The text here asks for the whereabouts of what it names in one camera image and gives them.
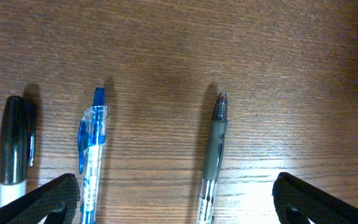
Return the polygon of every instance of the pen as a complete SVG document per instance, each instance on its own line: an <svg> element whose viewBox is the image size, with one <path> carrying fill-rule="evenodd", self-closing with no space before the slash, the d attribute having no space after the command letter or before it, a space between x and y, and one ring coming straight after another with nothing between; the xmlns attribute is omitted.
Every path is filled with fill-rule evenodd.
<svg viewBox="0 0 358 224"><path fill-rule="evenodd" d="M6 100L0 134L1 206L25 194L35 152L35 107L20 96Z"/></svg>
<svg viewBox="0 0 358 224"><path fill-rule="evenodd" d="M209 126L208 143L205 149L203 179L198 202L197 224L212 224L216 184L223 159L224 135L227 127L227 96L219 94Z"/></svg>
<svg viewBox="0 0 358 224"><path fill-rule="evenodd" d="M106 140L108 107L104 105L104 88L96 88L93 106L88 108L78 130L79 171L83 174L80 224L96 223L96 206L102 155Z"/></svg>

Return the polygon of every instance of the blue pen cap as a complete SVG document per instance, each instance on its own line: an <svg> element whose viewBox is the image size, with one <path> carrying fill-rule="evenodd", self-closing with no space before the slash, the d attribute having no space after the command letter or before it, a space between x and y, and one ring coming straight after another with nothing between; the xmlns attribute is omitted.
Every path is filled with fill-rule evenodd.
<svg viewBox="0 0 358 224"><path fill-rule="evenodd" d="M90 146L104 144L106 140L106 121L108 107L104 105L104 88L96 88L93 106L88 108L78 130L79 172L82 174L85 163L85 151Z"/></svg>

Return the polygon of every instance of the gray rubber grip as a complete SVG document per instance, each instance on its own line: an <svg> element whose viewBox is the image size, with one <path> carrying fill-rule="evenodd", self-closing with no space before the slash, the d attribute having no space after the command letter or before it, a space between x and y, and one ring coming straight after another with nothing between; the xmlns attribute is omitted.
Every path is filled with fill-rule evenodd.
<svg viewBox="0 0 358 224"><path fill-rule="evenodd" d="M205 149L203 178L216 180L221 170L227 121L211 120Z"/></svg>

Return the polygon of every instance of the transparent pen barrel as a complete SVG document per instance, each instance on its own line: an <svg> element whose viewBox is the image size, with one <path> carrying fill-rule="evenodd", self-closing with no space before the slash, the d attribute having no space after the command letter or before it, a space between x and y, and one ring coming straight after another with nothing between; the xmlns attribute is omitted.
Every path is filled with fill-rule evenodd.
<svg viewBox="0 0 358 224"><path fill-rule="evenodd" d="M91 146L85 151L84 173L81 188L81 224L94 224L96 222L96 205L98 202L98 189L100 168L104 144Z"/></svg>
<svg viewBox="0 0 358 224"><path fill-rule="evenodd" d="M212 224L215 202L216 181L203 179L201 182L200 200L196 224Z"/></svg>

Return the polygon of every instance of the wooden surface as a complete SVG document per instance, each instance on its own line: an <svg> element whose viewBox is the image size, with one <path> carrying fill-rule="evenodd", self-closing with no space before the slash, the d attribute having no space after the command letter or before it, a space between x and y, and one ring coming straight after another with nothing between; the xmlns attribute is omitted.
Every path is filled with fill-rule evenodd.
<svg viewBox="0 0 358 224"><path fill-rule="evenodd" d="M29 190L78 175L94 88L112 109L98 223L194 223L229 99L216 223L278 223L287 171L358 207L358 2L0 1L5 100L39 107Z"/></svg>

